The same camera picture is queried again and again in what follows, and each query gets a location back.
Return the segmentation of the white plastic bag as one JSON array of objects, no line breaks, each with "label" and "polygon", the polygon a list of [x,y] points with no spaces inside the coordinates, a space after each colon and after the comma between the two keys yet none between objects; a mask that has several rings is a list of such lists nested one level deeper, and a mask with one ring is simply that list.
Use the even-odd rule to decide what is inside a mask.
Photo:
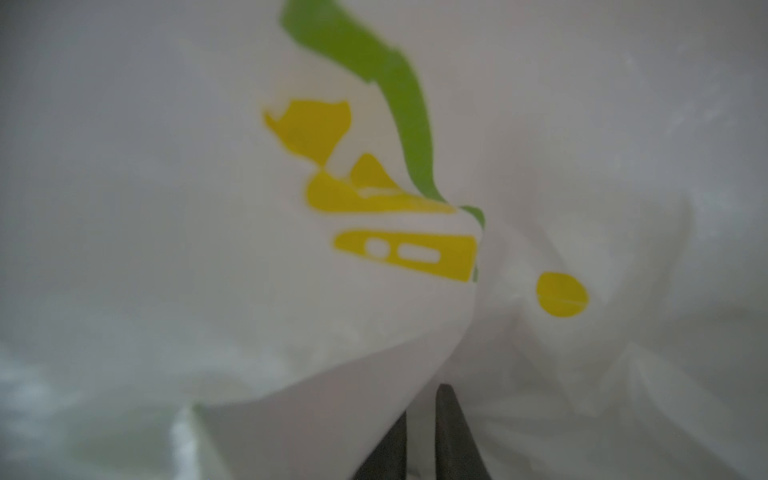
[{"label": "white plastic bag", "polygon": [[1,475],[767,475],[763,1],[5,1]]}]

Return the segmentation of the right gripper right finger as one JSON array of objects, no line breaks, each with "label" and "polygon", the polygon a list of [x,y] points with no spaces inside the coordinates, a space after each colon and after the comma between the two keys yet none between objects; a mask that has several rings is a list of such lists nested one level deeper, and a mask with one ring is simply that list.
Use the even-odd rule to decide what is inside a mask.
[{"label": "right gripper right finger", "polygon": [[437,480],[490,480],[454,388],[436,392],[435,468]]}]

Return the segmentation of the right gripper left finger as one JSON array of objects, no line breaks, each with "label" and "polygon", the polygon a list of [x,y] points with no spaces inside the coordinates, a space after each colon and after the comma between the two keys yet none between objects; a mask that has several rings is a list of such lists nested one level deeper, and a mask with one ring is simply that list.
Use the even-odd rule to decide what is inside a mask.
[{"label": "right gripper left finger", "polygon": [[407,478],[407,414],[403,413],[358,468],[353,480]]}]

